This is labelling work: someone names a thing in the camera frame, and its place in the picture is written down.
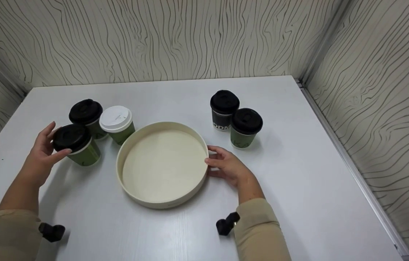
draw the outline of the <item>paper coffee cup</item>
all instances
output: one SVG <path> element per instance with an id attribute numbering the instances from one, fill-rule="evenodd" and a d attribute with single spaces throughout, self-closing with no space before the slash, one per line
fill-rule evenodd
<path id="1" fill-rule="evenodd" d="M 71 149 L 67 157 L 81 166 L 91 166 L 101 157 L 101 152 L 90 134 L 90 130 L 80 124 L 70 124 L 59 128 L 53 137 L 53 147 L 58 152 Z"/>
<path id="2" fill-rule="evenodd" d="M 231 91 L 220 90 L 211 97 L 212 125 L 226 131 L 231 126 L 232 114 L 240 106 L 240 100 Z"/>
<path id="3" fill-rule="evenodd" d="M 92 99 L 85 99 L 72 106 L 69 112 L 69 120 L 74 124 L 87 126 L 92 137 L 99 140 L 107 136 L 107 133 L 101 129 L 98 123 L 102 112 L 103 107 L 101 104 Z"/>
<path id="4" fill-rule="evenodd" d="M 135 132 L 132 112 L 119 105 L 109 107 L 102 113 L 100 127 L 119 145 L 122 145 Z"/>
<path id="5" fill-rule="evenodd" d="M 249 108 L 238 109 L 231 119 L 231 142 L 237 149 L 246 149 L 263 127 L 263 118 Z"/>

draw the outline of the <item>cream round tray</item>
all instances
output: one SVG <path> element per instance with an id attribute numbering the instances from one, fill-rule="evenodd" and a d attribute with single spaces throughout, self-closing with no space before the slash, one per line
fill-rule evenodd
<path id="1" fill-rule="evenodd" d="M 137 203 L 171 208 L 198 192 L 208 156 L 205 141 L 193 129 L 158 122 L 136 131 L 122 144 L 116 172 L 122 188 Z"/>

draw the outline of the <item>green paper cup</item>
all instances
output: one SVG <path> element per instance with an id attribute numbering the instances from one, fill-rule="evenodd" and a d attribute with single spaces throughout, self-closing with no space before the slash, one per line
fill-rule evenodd
<path id="1" fill-rule="evenodd" d="M 71 149 L 67 157 L 81 166 L 91 166 L 101 157 L 101 152 L 92 139 L 90 130 L 80 124 L 70 124 L 59 128 L 53 137 L 53 147 L 58 152 Z"/>
<path id="2" fill-rule="evenodd" d="M 232 115 L 231 126 L 232 146 L 243 150 L 251 145 L 263 127 L 263 118 L 254 109 L 238 109 Z"/>
<path id="3" fill-rule="evenodd" d="M 132 112 L 124 106 L 106 109 L 100 117 L 100 127 L 119 145 L 135 132 Z"/>
<path id="4" fill-rule="evenodd" d="M 107 137 L 107 133 L 100 127 L 99 119 L 103 107 L 92 99 L 85 99 L 72 106 L 69 112 L 69 120 L 74 124 L 87 126 L 90 134 L 96 140 Z"/>

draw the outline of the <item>white table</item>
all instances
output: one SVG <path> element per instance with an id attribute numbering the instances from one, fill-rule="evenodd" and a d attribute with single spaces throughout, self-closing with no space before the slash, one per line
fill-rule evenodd
<path id="1" fill-rule="evenodd" d="M 209 102 L 219 89 L 263 117 L 251 149 L 235 150 L 228 132 L 213 129 Z M 86 98 L 125 105 L 137 129 L 176 121 L 235 153 L 258 177 L 294 261 L 401 260 L 291 76 L 34 88 L 0 133 L 0 200 L 37 133 L 52 120 L 69 124 L 71 106 Z M 42 260 L 237 260 L 233 239 L 215 228 L 237 206 L 223 180 L 208 178 L 179 207 L 150 210 L 118 184 L 119 146 L 110 138 L 98 144 L 96 166 L 64 159 L 41 189 L 42 221 L 70 230 L 60 244 L 42 241 Z"/>

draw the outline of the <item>forearm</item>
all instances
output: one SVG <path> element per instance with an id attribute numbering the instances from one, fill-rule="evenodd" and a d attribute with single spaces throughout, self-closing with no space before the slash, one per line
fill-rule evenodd
<path id="1" fill-rule="evenodd" d="M 239 205 L 254 198 L 265 198 L 258 180 L 249 170 L 248 173 L 241 175 L 237 183 L 237 190 Z"/>
<path id="2" fill-rule="evenodd" d="M 239 260 L 291 260 L 279 222 L 265 199 L 248 200 L 236 211 L 240 215 L 234 227 Z"/>
<path id="3" fill-rule="evenodd" d="M 38 215 L 39 188 L 17 175 L 0 203 L 0 210 L 29 210 Z"/>

